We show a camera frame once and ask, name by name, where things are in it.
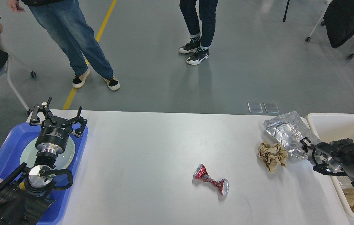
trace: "beige sneaker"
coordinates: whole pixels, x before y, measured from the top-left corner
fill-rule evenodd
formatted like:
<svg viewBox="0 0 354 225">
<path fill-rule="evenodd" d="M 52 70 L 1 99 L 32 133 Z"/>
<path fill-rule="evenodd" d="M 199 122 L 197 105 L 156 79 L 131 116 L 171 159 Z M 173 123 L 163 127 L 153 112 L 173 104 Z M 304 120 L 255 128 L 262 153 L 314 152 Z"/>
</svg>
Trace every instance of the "beige sneaker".
<svg viewBox="0 0 354 225">
<path fill-rule="evenodd" d="M 73 79 L 73 88 L 81 88 L 85 84 L 85 79 L 91 74 L 89 68 L 87 71 L 81 75 L 76 75 Z"/>
<path fill-rule="evenodd" d="M 107 87 L 112 91 L 117 91 L 120 89 L 120 82 L 113 76 L 110 79 L 105 79 L 102 77 L 104 81 L 106 81 Z"/>
</svg>

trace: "crumpled aluminum foil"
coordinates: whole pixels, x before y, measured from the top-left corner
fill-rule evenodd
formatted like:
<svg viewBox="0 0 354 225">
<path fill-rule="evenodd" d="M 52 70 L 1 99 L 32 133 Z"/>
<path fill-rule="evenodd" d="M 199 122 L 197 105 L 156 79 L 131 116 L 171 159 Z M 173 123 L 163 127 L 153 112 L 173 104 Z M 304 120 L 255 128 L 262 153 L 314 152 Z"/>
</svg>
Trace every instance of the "crumpled aluminum foil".
<svg viewBox="0 0 354 225">
<path fill-rule="evenodd" d="M 308 137 L 314 145 L 321 142 L 302 121 L 297 111 L 266 120 L 263 125 L 266 132 L 283 145 L 294 158 L 307 159 L 306 152 L 300 143 L 304 137 Z"/>
</svg>

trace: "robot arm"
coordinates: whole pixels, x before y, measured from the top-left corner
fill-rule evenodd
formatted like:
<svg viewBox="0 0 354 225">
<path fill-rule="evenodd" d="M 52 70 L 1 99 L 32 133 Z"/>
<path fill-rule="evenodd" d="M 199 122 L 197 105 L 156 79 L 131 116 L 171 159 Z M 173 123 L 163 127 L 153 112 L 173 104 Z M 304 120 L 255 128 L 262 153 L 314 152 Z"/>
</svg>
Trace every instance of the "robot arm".
<svg viewBox="0 0 354 225">
<path fill-rule="evenodd" d="M 308 138 L 304 138 L 301 143 L 308 154 L 308 160 L 314 165 L 314 171 L 324 175 L 348 176 L 354 187 L 353 140 L 347 138 L 313 145 Z"/>
<path fill-rule="evenodd" d="M 87 120 L 81 116 L 81 107 L 77 116 L 68 120 L 52 114 L 49 104 L 36 105 L 31 115 L 30 125 L 41 125 L 41 132 L 35 143 L 37 159 L 34 166 L 28 168 L 23 162 L 3 182 L 0 183 L 0 225 L 23 224 L 35 225 L 44 212 L 55 202 L 48 198 L 52 190 L 66 190 L 73 185 L 73 174 L 67 169 L 55 169 L 55 161 L 66 148 L 71 134 L 81 137 Z M 44 114 L 45 120 L 38 117 Z M 72 125 L 81 126 L 73 130 Z M 68 184 L 56 186 L 55 175 L 67 175 Z M 20 188 L 24 182 L 25 191 Z"/>
</svg>

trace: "blue tray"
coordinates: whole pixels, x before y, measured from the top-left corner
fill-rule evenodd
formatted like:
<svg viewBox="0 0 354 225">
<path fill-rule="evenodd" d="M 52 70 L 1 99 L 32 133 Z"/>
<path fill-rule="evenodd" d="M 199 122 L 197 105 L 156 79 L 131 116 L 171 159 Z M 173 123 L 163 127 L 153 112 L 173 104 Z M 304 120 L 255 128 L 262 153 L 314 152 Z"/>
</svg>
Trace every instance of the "blue tray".
<svg viewBox="0 0 354 225">
<path fill-rule="evenodd" d="M 0 178 L 5 179 L 20 165 L 21 153 L 32 140 L 38 137 L 40 131 L 41 126 L 30 126 L 28 123 L 21 123 L 13 127 L 0 149 Z M 85 143 L 87 142 L 87 135 L 88 128 L 85 127 L 84 134 L 80 138 L 77 138 L 74 135 L 70 136 L 70 138 L 74 141 L 76 149 L 74 159 L 67 169 L 71 170 L 74 178 L 78 165 L 81 161 L 81 156 L 84 152 Z M 57 177 L 60 179 L 56 180 L 57 186 L 64 186 L 67 184 L 66 176 L 62 175 L 56 176 L 56 178 Z M 71 188 L 65 191 L 51 192 L 51 198 L 54 198 L 56 202 L 49 207 L 41 217 L 41 220 L 38 222 L 39 225 L 54 225 L 62 219 Z"/>
</svg>

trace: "white table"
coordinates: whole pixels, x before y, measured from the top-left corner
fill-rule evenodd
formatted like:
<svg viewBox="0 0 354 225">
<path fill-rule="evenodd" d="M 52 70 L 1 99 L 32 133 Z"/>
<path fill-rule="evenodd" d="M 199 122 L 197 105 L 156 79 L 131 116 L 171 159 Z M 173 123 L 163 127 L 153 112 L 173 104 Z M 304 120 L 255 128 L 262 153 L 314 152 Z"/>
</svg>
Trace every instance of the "white table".
<svg viewBox="0 0 354 225">
<path fill-rule="evenodd" d="M 77 111 L 52 110 L 72 118 Z M 308 161 L 270 174 L 257 158 L 274 116 L 83 111 L 89 133 L 63 218 L 79 224 L 348 225 L 329 176 Z M 193 179 L 227 178 L 222 197 Z"/>
</svg>

